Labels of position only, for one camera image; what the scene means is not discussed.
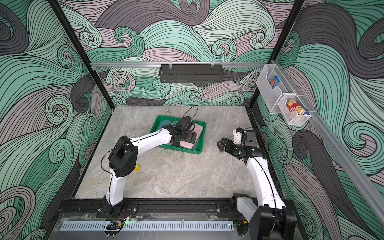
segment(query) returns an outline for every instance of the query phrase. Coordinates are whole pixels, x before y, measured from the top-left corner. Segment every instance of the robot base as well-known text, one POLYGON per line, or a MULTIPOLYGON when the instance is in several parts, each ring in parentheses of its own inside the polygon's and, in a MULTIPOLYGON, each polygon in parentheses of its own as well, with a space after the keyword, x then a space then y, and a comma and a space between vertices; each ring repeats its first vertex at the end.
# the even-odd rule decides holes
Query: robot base
MULTIPOLYGON (((125 214, 123 213, 126 209, 137 209, 137 202, 129 202, 128 204, 124 204, 124 201, 116 204, 115 206, 111 206, 107 201, 107 198, 104 196, 103 202, 100 204, 98 213, 96 215, 97 218, 125 218, 125 214)), ((128 211, 127 215, 133 215, 132 211, 128 211)))

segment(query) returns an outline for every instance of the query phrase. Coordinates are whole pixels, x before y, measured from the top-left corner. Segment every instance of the aluminum rail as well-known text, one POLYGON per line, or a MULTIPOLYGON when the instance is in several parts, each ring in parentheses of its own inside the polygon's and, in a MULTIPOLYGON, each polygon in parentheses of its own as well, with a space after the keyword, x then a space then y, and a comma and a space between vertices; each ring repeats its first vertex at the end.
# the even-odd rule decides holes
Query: aluminum rail
POLYGON ((92 68, 159 68, 161 64, 205 64, 222 65, 223 68, 263 68, 266 63, 247 62, 139 62, 139 61, 101 61, 91 62, 92 68))

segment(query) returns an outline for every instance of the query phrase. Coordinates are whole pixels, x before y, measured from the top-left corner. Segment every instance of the clear plastic holder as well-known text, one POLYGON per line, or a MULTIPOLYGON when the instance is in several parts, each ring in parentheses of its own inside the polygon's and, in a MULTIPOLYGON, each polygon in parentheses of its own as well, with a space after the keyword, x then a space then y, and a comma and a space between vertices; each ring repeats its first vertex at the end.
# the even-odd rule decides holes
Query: clear plastic holder
POLYGON ((281 113, 277 102, 283 95, 288 94, 287 88, 284 85, 285 83, 282 81, 283 76, 281 74, 277 74, 276 70, 276 64, 264 65, 263 70, 256 81, 257 88, 263 96, 269 113, 281 113), (269 80, 273 78, 273 76, 278 76, 280 80, 274 88, 272 88, 269 83, 269 80))
POLYGON ((277 105, 281 110, 282 115, 285 118, 285 121, 288 123, 288 125, 293 125, 293 126, 302 126, 305 124, 308 119, 311 118, 311 115, 299 115, 296 111, 289 112, 286 104, 288 100, 294 99, 296 102, 298 102, 303 108, 301 102, 297 99, 297 95, 294 93, 289 93, 285 94, 281 97, 281 99, 278 101, 277 105))

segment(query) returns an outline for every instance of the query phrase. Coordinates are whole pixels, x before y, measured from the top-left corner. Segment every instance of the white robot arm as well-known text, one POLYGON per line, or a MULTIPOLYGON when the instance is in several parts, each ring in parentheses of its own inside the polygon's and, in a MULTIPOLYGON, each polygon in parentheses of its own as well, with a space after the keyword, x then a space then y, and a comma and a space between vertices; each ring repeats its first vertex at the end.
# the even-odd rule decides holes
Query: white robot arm
POLYGON ((296 215, 279 196, 268 169, 263 149, 258 148, 256 131, 237 128, 233 141, 223 138, 217 143, 220 152, 227 152, 243 160, 249 170, 256 189, 257 206, 248 196, 234 194, 236 209, 249 223, 252 240, 293 239, 296 215))
MULTIPOLYGON (((169 133, 169 131, 165 128, 162 128, 156 132, 144 135, 142 137, 131 138, 131 143, 133 146, 137 147, 136 157, 138 157, 147 150, 162 144, 170 143, 171 139, 172 135, 169 133)), ((109 182, 108 192, 105 196, 108 203, 111 206, 115 206, 123 200, 123 191, 128 175, 117 177, 114 169, 110 169, 110 173, 111 179, 109 182)))
POLYGON ((123 201, 123 190, 127 176, 134 170, 136 159, 144 152, 162 144, 170 142, 187 141, 194 143, 191 129, 194 123, 190 117, 183 117, 175 125, 166 125, 162 129, 129 139, 121 137, 109 155, 109 167, 111 179, 105 200, 114 209, 114 206, 123 201))

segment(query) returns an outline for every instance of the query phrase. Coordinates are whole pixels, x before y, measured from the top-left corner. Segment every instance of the green storage tray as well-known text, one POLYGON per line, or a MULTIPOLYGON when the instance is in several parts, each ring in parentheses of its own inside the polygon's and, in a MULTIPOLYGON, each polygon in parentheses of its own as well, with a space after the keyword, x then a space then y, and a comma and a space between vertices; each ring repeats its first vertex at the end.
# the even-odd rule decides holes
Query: green storage tray
MULTIPOLYGON (((155 132, 157 127, 159 126, 160 122, 162 122, 163 120, 170 120, 171 122, 173 122, 173 121, 180 121, 180 119, 181 118, 173 118, 173 117, 160 116, 159 115, 159 116, 156 117, 155 123, 153 124, 152 129, 151 129, 151 132, 155 132)), ((193 154, 200 154, 203 151, 205 127, 207 126, 207 124, 205 122, 199 122, 199 121, 193 121, 193 122, 197 123, 198 125, 203 127, 203 131, 200 134, 199 141, 198 141, 198 143, 196 145, 195 150, 184 148, 184 147, 170 146, 170 145, 166 145, 166 144, 160 145, 158 147, 162 147, 162 148, 166 148, 166 149, 171 149, 171 150, 175 150, 175 151, 189 152, 189 153, 193 153, 193 154)))

